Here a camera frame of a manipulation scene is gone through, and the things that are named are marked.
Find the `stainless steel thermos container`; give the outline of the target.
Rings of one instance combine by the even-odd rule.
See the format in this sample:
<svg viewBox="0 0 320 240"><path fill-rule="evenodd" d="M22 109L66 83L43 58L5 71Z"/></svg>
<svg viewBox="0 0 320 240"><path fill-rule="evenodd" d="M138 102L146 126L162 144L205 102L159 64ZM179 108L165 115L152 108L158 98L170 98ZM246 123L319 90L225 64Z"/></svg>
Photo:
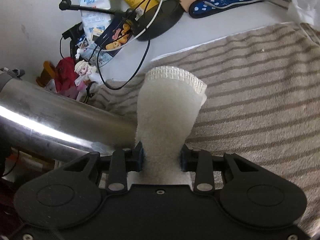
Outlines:
<svg viewBox="0 0 320 240"><path fill-rule="evenodd" d="M133 148L136 124L1 72L1 139L43 157Z"/></svg>

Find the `snack packet dark blue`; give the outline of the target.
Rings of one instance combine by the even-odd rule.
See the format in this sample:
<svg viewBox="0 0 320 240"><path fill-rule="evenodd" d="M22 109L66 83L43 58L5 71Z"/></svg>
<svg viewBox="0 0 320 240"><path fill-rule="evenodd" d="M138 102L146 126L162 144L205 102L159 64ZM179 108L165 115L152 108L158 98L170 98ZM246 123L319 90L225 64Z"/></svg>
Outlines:
<svg viewBox="0 0 320 240"><path fill-rule="evenodd" d="M127 43L132 35L132 30L127 22L115 17L104 32L95 40L95 44L103 50L108 50L108 54L115 56L120 47Z"/></svg>

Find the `white towel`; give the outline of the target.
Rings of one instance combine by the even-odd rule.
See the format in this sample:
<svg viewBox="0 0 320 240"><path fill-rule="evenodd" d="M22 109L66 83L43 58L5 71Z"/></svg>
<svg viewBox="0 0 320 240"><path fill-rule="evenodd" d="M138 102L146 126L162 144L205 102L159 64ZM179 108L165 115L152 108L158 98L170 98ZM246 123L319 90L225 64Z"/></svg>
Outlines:
<svg viewBox="0 0 320 240"><path fill-rule="evenodd" d="M180 165L180 151L191 133L207 85L190 72L172 66L151 69L137 100L136 142L144 151L143 168L130 172L128 184L191 185Z"/></svg>

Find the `striped beige table towel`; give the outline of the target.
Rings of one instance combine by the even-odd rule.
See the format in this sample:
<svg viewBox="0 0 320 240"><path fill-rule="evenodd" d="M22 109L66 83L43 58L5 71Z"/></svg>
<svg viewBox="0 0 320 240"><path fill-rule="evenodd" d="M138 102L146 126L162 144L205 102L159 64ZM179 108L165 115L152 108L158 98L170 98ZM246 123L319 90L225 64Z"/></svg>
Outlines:
<svg viewBox="0 0 320 240"><path fill-rule="evenodd" d="M319 233L319 31L282 23L156 59L207 85L188 146L232 151L295 183L300 227Z"/></svg>

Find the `blue dotted power strip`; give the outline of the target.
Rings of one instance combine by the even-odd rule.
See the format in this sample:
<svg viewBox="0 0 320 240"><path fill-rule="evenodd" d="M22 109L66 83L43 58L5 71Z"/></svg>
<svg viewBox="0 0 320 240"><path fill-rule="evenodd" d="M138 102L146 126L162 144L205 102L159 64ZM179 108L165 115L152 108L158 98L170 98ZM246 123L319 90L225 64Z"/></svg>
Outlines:
<svg viewBox="0 0 320 240"><path fill-rule="evenodd" d="M264 2L269 0L196 0L188 9L192 18L204 18L244 5Z"/></svg>

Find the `crumpled tissue near charger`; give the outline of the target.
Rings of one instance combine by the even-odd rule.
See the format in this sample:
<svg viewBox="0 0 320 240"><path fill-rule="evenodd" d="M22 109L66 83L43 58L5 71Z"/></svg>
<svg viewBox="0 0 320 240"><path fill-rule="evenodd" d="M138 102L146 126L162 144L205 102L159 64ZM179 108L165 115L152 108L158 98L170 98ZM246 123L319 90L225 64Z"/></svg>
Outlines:
<svg viewBox="0 0 320 240"><path fill-rule="evenodd" d="M296 23L307 23L319 31L319 0L291 0L287 15Z"/></svg>

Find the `red plush toy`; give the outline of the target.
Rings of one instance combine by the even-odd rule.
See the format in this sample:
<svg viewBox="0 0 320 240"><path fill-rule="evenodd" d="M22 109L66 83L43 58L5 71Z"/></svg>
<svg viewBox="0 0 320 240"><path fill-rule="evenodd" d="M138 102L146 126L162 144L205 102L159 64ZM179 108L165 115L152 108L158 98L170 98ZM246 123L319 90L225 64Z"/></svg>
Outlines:
<svg viewBox="0 0 320 240"><path fill-rule="evenodd" d="M57 64L54 78L57 93L75 100L79 94L74 83L77 78L73 59L71 57L61 59Z"/></svg>

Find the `blonde doll figurine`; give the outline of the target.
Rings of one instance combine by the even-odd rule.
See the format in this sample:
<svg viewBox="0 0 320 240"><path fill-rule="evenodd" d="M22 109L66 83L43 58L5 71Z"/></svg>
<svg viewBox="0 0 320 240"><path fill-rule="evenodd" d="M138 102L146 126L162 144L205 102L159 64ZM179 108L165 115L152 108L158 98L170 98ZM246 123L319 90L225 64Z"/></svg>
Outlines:
<svg viewBox="0 0 320 240"><path fill-rule="evenodd" d="M83 102L88 103L89 99L95 95L95 91L102 85L97 67L82 60L76 63L74 72L78 75L78 78L74 81L79 91L78 99L80 100L81 96L85 96Z"/></svg>

